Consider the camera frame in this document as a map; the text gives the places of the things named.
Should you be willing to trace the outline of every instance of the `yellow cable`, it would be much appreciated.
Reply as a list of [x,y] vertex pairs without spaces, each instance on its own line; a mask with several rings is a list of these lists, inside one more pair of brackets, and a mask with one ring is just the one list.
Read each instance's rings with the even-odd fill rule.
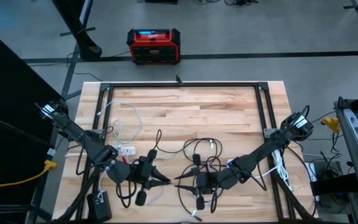
[[33,177],[30,177],[30,178],[28,178],[26,180],[22,180],[22,181],[18,181],[18,182],[14,182],[14,183],[8,183],[8,184],[0,184],[0,187],[7,187],[7,186],[13,186],[13,185],[19,185],[19,184],[26,183],[28,181],[31,181],[31,180],[39,178],[40,176],[44,175],[46,172],[50,171],[51,169],[55,169],[56,167],[57,167],[57,163],[49,161],[49,160],[46,160],[45,161],[45,168],[40,174],[35,175]]

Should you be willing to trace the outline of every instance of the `wooden table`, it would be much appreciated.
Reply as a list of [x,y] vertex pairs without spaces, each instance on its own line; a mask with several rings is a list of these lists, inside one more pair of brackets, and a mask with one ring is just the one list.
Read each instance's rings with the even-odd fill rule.
[[[275,112],[277,125],[290,113],[287,94],[283,82],[269,82],[270,96]],[[75,122],[83,129],[91,129],[100,83],[84,83],[80,104]],[[264,95],[264,111],[267,115]],[[162,130],[159,146],[166,151],[176,151],[183,147],[183,143],[193,138],[216,138],[223,144],[223,153],[220,157],[223,163],[230,158],[248,154],[263,144],[262,129],[258,114],[255,91],[250,87],[191,87],[191,88],[116,88],[114,100],[130,102],[136,105],[143,120],[144,127],[136,138],[128,144],[136,148],[136,156],[147,155],[155,145],[158,129]],[[110,124],[116,119],[124,122],[122,138],[128,138],[138,127],[134,110],[130,106],[114,104],[110,113]],[[101,127],[103,117],[99,120]],[[107,136],[106,144],[115,144],[112,134]],[[300,148],[291,144],[292,149],[302,157]],[[69,152],[79,152],[74,148]],[[210,144],[204,143],[197,152],[201,159],[214,154]],[[166,155],[158,152],[157,156]],[[309,184],[308,174],[302,163],[290,151],[286,151],[285,164],[290,175],[290,185],[293,193],[301,204],[311,213],[313,211],[313,197]],[[77,157],[68,157],[65,162],[57,202],[53,217],[59,217],[72,203],[80,190],[82,176],[75,174]],[[183,169],[190,165],[183,153],[175,157],[157,159],[154,165],[159,171],[173,180],[181,174]],[[268,171],[267,160],[261,163],[262,172]],[[192,178],[183,181],[191,185]],[[198,212],[204,222],[276,222],[277,214],[273,199],[270,177],[265,177],[268,190],[263,191],[253,180],[245,184],[237,184],[230,190],[225,190],[218,199],[218,207],[214,214],[206,209]],[[138,207],[132,199],[130,208],[124,208],[116,196],[115,184],[108,177],[102,181],[102,188],[109,194],[112,210],[111,222],[196,222],[182,208],[177,188],[169,185],[163,188],[163,195],[148,206]],[[123,194],[127,194],[127,183],[124,184]],[[147,201],[160,194],[162,188],[155,187],[148,191]],[[183,201],[190,211],[195,209],[195,199],[185,190],[181,191]],[[285,197],[280,190],[284,214],[288,216]],[[87,217],[88,206],[85,205],[83,217]]]

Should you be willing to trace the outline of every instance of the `power adapter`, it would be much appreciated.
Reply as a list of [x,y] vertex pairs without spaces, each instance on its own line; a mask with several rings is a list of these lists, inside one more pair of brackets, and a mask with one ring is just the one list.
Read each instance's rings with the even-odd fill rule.
[[111,209],[107,192],[103,193],[103,200],[98,198],[98,193],[86,196],[89,207],[89,217],[96,223],[102,223],[111,219]]

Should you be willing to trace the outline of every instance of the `concrete floor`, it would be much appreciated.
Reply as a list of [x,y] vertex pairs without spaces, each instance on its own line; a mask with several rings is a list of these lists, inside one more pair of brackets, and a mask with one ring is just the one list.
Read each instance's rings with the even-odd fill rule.
[[[342,8],[349,4],[349,0],[260,0],[251,6],[232,7],[223,1],[204,6],[192,0],[180,0],[179,5],[94,1],[88,27],[95,26],[89,35],[102,47],[104,56],[128,50],[125,43],[129,29],[172,27],[181,32],[182,54],[358,50],[358,15]],[[51,1],[0,1],[0,39],[21,58],[65,57],[75,47],[72,36],[59,37],[59,33],[67,31]],[[54,89],[62,91],[65,65],[34,70]],[[104,81],[164,81],[174,80],[175,75],[183,80],[283,80],[291,109],[299,111],[310,105],[310,119],[332,111],[338,96],[358,97],[358,56],[183,60],[166,66],[79,63],[75,72],[90,72]],[[90,81],[95,79],[74,75],[69,93]],[[71,117],[78,101],[77,96],[67,102]],[[330,134],[317,124],[311,138],[329,138]],[[329,154],[331,148],[330,141],[305,141],[303,145],[305,154]],[[54,158],[60,164],[59,170],[49,175],[42,202],[50,212],[60,184],[64,147],[67,148],[65,141]],[[338,141],[337,149],[344,154],[339,162],[347,170],[346,161],[350,159],[343,139]],[[305,156],[306,161],[313,159],[316,157]]]

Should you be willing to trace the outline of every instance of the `red portable battery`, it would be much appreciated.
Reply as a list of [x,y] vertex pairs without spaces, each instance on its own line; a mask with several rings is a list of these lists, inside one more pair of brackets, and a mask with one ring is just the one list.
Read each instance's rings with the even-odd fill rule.
[[131,29],[127,45],[138,65],[180,62],[180,32],[176,29]]

